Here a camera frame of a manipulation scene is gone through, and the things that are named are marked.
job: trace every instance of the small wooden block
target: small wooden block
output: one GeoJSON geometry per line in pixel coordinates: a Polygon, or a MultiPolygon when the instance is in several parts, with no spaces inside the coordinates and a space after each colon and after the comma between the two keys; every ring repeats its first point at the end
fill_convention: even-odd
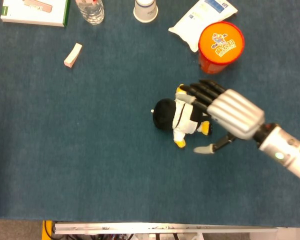
{"type": "Polygon", "coordinates": [[[79,43],[76,43],[74,45],[74,48],[70,52],[70,54],[64,60],[64,65],[66,65],[69,68],[72,68],[73,64],[75,63],[75,61],[81,51],[81,48],[82,48],[82,45],[79,43]]]}

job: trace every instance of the black and white plush doll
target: black and white plush doll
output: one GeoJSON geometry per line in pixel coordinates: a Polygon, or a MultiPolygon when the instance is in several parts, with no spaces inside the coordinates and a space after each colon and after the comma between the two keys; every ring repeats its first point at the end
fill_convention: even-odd
{"type": "MultiPolygon", "coordinates": [[[[176,93],[187,94],[180,87],[176,89],[176,93]]],[[[200,132],[207,136],[212,132],[210,117],[200,109],[179,99],[161,99],[151,112],[154,125],[158,129],[173,130],[173,141],[179,148],[186,146],[186,134],[200,132]]]]}

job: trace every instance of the white paper cup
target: white paper cup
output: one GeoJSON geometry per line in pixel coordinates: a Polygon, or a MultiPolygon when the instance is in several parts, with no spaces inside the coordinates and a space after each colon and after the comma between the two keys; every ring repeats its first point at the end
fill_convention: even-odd
{"type": "Polygon", "coordinates": [[[158,15],[156,0],[135,0],[133,15],[142,23],[150,23],[158,15]]]}

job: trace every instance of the snack bag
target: snack bag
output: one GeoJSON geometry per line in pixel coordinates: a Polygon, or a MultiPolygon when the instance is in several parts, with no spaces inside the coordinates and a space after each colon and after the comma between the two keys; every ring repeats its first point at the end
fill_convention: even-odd
{"type": "Polygon", "coordinates": [[[168,30],[179,35],[193,52],[198,51],[202,31],[210,24],[220,22],[238,10],[226,0],[199,0],[177,23],[168,30]]]}

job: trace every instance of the orange cylindrical container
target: orange cylindrical container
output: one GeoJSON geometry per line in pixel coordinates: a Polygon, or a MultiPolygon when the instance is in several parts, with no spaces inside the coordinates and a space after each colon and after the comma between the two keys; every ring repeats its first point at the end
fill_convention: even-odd
{"type": "Polygon", "coordinates": [[[235,25],[220,21],[202,31],[198,47],[201,69],[207,74],[216,74],[240,57],[245,39],[235,25]]]}

